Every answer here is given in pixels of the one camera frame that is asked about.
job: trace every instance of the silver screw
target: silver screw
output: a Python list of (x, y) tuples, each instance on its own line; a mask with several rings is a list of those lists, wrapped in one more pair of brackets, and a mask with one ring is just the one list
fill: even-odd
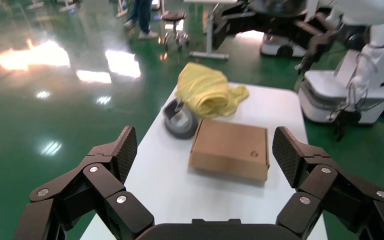
[(124, 195), (121, 195), (121, 196), (117, 197), (117, 200), (116, 200), (116, 201), (117, 201), (117, 203), (122, 204), (122, 203), (124, 203), (126, 200), (127, 200), (127, 197), (124, 196)]
[(377, 191), (376, 194), (381, 197), (381, 198), (384, 198), (384, 191)]
[(329, 168), (323, 167), (321, 171), (325, 174), (330, 174), (332, 171)]
[(89, 168), (89, 172), (91, 172), (91, 173), (94, 173), (96, 171), (98, 171), (98, 167), (97, 166), (93, 166), (93, 167)]
[(300, 197), (299, 200), (301, 201), (301, 203), (303, 203), (305, 205), (308, 205), (311, 203), (310, 199), (308, 197), (305, 197), (305, 196)]
[(37, 195), (38, 195), (39, 197), (43, 197), (43, 196), (45, 196), (47, 193), (49, 193), (49, 189), (44, 188), (44, 189), (38, 191), (38, 192), (37, 192)]

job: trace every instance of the caster wheel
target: caster wheel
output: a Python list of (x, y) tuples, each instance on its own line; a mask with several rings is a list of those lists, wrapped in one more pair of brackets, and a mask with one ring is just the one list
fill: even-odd
[(293, 54), (294, 54), (294, 50), (289, 45), (280, 46), (276, 53), (277, 56), (288, 57), (288, 58), (292, 57)]

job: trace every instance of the person's leg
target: person's leg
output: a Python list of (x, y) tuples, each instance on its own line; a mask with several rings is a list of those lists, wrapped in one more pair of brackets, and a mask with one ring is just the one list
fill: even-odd
[(151, 4), (152, 4), (152, 0), (140, 0), (139, 10), (138, 10), (139, 27), (144, 34), (149, 34), (150, 32)]
[(131, 14), (127, 19), (127, 21), (131, 21), (132, 24), (135, 24), (138, 21), (141, 2), (143, 2), (143, 0), (134, 1), (133, 10), (131, 11)]

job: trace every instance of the green floor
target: green floor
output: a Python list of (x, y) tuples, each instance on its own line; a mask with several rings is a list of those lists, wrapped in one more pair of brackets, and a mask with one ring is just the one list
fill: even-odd
[[(124, 19), (114, 18), (117, 5), (107, 0), (84, 0), (75, 13), (60, 13), (48, 0), (26, 10), (28, 2), (0, 3), (0, 240), (11, 239), (31, 190), (77, 166), (92, 146), (114, 140), (125, 125), (135, 126), (141, 140), (187, 62), (221, 70), (238, 83), (292, 89), (297, 80), (299, 60), (261, 57), (260, 39), (226, 40), (219, 51), (230, 54), (229, 61), (189, 58), (174, 46), (165, 56), (157, 40), (137, 41), (137, 31), (129, 40)], [(179, 0), (166, 6), (187, 13), (190, 49), (204, 50), (207, 8)], [(162, 32), (159, 21), (151, 27)], [(27, 40), (35, 47), (23, 51)], [(327, 54), (314, 67), (334, 68), (343, 54)], [(90, 82), (96, 79), (103, 82)], [(104, 83), (109, 79), (112, 84)], [(340, 143), (330, 126), (307, 121), (306, 129), (310, 144), (384, 187), (384, 122), (351, 127)], [(324, 216), (330, 239), (354, 239)], [(91, 217), (69, 232), (70, 240), (80, 238)]]

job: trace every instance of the yellow cloth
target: yellow cloth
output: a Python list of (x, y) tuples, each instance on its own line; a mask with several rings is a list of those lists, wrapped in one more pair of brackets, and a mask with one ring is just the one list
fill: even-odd
[(249, 95), (245, 86), (229, 88), (221, 71), (201, 64), (189, 62), (178, 77), (176, 97), (203, 118), (229, 116)]

